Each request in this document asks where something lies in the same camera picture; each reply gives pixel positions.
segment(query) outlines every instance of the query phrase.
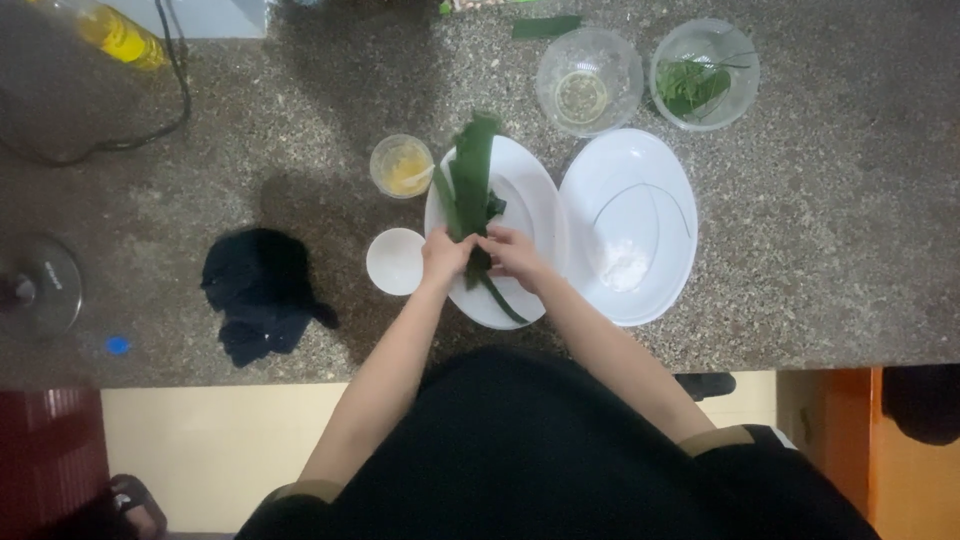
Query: white powder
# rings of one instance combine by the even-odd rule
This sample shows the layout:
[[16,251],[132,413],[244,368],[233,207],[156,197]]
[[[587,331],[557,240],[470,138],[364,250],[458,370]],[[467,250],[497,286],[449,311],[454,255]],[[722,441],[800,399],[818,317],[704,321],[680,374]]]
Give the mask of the white powder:
[[640,286],[647,275],[647,254],[634,247],[630,240],[608,242],[597,260],[600,281],[616,292],[630,292]]

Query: speckled countertop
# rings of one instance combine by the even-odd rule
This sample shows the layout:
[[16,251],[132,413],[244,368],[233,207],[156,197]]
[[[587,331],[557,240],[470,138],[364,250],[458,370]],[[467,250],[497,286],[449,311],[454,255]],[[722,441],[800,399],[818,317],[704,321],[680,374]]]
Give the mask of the speckled countertop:
[[[630,329],[638,340],[675,371],[960,360],[955,3],[544,0],[443,19],[403,2],[354,4],[325,16],[292,9],[262,41],[191,42],[193,120],[139,151],[62,170],[0,155],[2,235],[61,238],[88,293],[64,338],[0,338],[4,386],[348,380],[402,304],[366,278],[366,247],[422,223],[423,198],[394,201],[370,182],[373,145],[409,133],[439,155],[471,109],[492,110],[559,181],[584,142],[540,114],[534,75],[547,43],[509,34],[521,14],[562,12],[616,30],[647,61],[678,24],[727,19],[762,62],[756,103],[727,129],[685,133],[645,108],[630,123],[675,150],[702,224],[683,295]],[[20,126],[57,126],[33,129],[50,145],[146,131],[177,104],[163,77],[132,79],[100,58],[59,65],[20,46],[35,54],[17,57],[26,75],[0,85],[30,105]],[[313,324],[292,355],[235,369],[198,285],[214,239],[253,224],[306,243],[344,325]],[[104,350],[114,334],[130,339],[128,354]],[[488,331],[448,304],[435,354],[492,341],[560,347],[545,320]]]

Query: person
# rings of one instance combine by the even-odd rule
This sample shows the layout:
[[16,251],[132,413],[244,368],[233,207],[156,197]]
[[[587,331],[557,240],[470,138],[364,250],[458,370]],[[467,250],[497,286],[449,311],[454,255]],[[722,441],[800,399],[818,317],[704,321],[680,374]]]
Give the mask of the person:
[[[572,359],[490,346],[424,373],[475,246],[540,298]],[[237,538],[877,538],[782,433],[717,429],[524,234],[437,229],[422,253],[300,478]]]

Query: cooking oil bottle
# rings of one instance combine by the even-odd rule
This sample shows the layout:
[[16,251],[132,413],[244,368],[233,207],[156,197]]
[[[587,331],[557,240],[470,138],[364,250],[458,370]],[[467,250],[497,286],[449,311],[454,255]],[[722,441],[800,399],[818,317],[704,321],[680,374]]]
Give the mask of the cooking oil bottle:
[[71,26],[86,42],[119,61],[151,70],[169,61],[160,40],[125,15],[96,0],[28,0]]

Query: electric cord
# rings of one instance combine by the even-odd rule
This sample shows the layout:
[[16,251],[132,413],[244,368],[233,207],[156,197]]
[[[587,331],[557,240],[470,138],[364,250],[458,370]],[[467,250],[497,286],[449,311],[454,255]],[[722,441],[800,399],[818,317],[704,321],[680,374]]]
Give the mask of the electric cord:
[[[173,133],[182,125],[186,124],[186,122],[190,119],[190,114],[192,112],[190,87],[186,82],[186,77],[183,75],[183,67],[180,64],[180,60],[177,59],[177,54],[174,50],[174,41],[170,36],[170,25],[167,23],[167,14],[163,9],[161,2],[162,0],[154,0],[154,4],[156,5],[156,13],[160,16],[160,25],[163,26],[163,41],[167,55],[170,57],[170,65],[173,67],[174,75],[177,77],[177,82],[180,84],[180,95],[183,102],[183,110],[180,113],[179,118],[149,135],[144,135],[137,138],[115,138],[97,142],[87,148],[83,153],[69,160],[56,160],[48,156],[44,156],[43,153],[39,152],[35,148],[31,148],[23,144],[10,144],[7,140],[4,140],[2,136],[0,136],[0,144],[24,160],[45,165],[47,167],[62,168],[81,163],[98,152],[126,152],[129,150],[135,150],[161,137]],[[6,93],[0,91],[0,96],[4,98],[3,110],[9,110],[9,107],[7,107],[8,98]]]

